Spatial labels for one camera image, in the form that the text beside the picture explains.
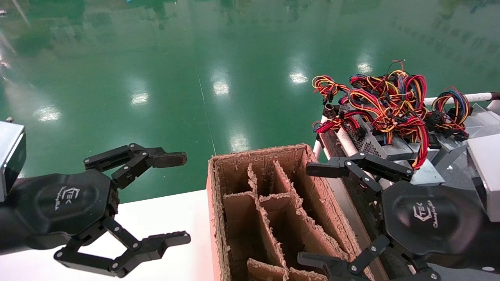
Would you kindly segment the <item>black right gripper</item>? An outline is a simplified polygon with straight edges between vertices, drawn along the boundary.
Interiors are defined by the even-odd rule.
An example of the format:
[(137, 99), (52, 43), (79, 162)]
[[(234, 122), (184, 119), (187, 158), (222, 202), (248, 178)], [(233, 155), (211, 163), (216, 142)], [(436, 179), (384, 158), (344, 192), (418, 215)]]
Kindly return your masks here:
[[(482, 270), (489, 266), (486, 240), (489, 219), (475, 192), (444, 185), (411, 184), (414, 171), (376, 155), (357, 153), (331, 157), (328, 162), (309, 162), (306, 174), (342, 178), (353, 174), (366, 199), (381, 199), (384, 230), (352, 261), (298, 253), (298, 263), (322, 269), (329, 281), (369, 281), (364, 269), (396, 245), (409, 258), (416, 273), (394, 281), (440, 281), (427, 263), (452, 269)], [(383, 190), (370, 175), (393, 183)]]

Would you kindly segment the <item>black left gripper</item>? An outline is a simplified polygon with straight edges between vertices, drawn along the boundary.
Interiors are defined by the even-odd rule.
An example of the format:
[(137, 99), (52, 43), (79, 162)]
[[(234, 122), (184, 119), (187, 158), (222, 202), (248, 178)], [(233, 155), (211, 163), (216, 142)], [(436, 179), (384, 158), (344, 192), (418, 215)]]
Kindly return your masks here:
[[(23, 178), (10, 192), (10, 250), (45, 250), (65, 245), (54, 259), (73, 270), (120, 279), (141, 263), (160, 260), (169, 247), (189, 244), (186, 231), (150, 235), (138, 240), (114, 219), (117, 189), (124, 189), (149, 168), (181, 167), (185, 152), (166, 152), (136, 143), (86, 158), (80, 174)], [(107, 177), (103, 172), (116, 168)], [(80, 253), (109, 232), (126, 251), (111, 259)]]

